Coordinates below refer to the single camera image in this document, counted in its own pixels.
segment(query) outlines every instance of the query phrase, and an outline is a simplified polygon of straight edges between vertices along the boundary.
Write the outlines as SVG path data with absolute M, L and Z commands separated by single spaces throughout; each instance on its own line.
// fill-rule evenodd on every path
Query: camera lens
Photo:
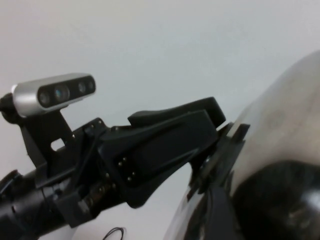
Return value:
M 86 92 L 86 85 L 84 82 L 80 82 L 78 87 L 79 87 L 80 93 L 84 94 Z
M 89 82 L 89 89 L 90 90 L 94 89 L 94 83 L 92 81 Z
M 54 97 L 58 102 L 65 102 L 69 99 L 70 91 L 65 85 L 59 85 L 54 88 Z
M 50 103 L 50 97 L 49 97 L 49 94 L 47 92 L 41 92 L 39 94 L 39 102 L 41 103 L 41 105 L 48 105 Z

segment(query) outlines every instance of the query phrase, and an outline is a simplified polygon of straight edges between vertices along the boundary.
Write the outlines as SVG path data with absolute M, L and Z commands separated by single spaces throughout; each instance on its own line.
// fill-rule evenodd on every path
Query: silver camera casing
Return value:
M 84 77 L 91 77 L 91 75 L 87 73 L 69 73 L 65 75 L 52 76 L 18 83 L 14 85 L 11 90 L 14 107 L 17 113 L 23 118 L 34 115 L 41 115 L 54 110 L 65 108 L 70 104 L 73 104 L 86 97 L 93 95 L 94 92 L 91 94 L 85 94 L 76 99 L 71 99 L 69 101 L 62 102 L 54 106 L 44 107 L 39 103 L 38 100 L 39 88 L 45 85 L 63 83 L 65 81 L 70 81 L 73 79 L 79 79 Z

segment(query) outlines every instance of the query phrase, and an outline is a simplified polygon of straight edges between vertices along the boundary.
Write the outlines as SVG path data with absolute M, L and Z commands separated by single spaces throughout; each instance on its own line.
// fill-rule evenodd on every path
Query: depth camera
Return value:
M 12 88 L 13 104 L 21 117 L 67 107 L 96 91 L 90 74 L 70 73 L 19 83 Z

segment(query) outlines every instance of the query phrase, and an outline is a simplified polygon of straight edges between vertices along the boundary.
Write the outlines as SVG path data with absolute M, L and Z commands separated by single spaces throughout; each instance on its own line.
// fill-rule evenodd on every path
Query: white backdrop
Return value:
M 72 129 L 98 116 L 127 124 L 136 111 L 208 96 L 234 120 L 320 48 L 319 12 L 317 0 L 0 0 L 0 95 L 17 82 L 83 72 L 97 92 L 63 110 Z M 31 171 L 19 128 L 0 118 L 0 133 L 0 177 Z M 100 240 L 116 226 L 130 240 L 162 239 L 189 174 L 183 167 L 140 209 L 105 211 L 73 240 Z M 43 237 L 70 238 L 68 228 Z

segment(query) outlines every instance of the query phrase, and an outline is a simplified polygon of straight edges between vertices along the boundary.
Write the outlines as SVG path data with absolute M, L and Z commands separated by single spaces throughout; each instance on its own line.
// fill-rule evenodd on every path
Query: cable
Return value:
M 125 230 L 123 227 L 115 227 L 115 228 L 112 228 L 106 235 L 105 237 L 102 239 L 102 240 L 106 240 L 107 237 L 109 237 L 111 234 L 113 234 L 114 232 L 116 231 L 120 231 L 121 232 L 121 238 L 120 240 L 123 240 L 124 238 L 124 234 L 125 234 Z

